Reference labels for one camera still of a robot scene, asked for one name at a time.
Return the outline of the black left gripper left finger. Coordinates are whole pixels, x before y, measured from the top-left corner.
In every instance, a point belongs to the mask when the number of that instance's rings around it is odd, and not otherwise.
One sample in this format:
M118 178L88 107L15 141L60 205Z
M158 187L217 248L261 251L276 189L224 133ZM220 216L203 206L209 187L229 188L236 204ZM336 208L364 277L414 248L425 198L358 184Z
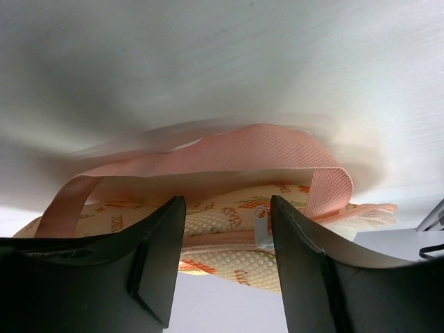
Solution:
M185 229L176 196L114 234L1 240L2 332L161 332Z

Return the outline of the floral mesh laundry bag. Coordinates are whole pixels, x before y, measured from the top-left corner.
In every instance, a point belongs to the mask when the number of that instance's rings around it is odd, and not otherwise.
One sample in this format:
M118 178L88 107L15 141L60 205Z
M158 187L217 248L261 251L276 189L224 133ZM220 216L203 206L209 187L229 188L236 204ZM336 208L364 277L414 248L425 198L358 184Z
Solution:
M80 173L17 237L121 232L182 196L187 208L179 271L277 293L271 198L283 197L348 240L394 223L395 205L355 205L353 191L349 173L313 136L257 124Z

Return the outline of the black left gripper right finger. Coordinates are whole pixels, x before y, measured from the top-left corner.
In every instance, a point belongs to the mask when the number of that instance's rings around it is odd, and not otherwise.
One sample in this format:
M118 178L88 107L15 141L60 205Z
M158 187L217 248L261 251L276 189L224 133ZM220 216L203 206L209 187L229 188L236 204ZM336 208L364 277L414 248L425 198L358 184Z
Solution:
M271 226L290 332L442 332L443 246L410 262L355 244L281 196Z

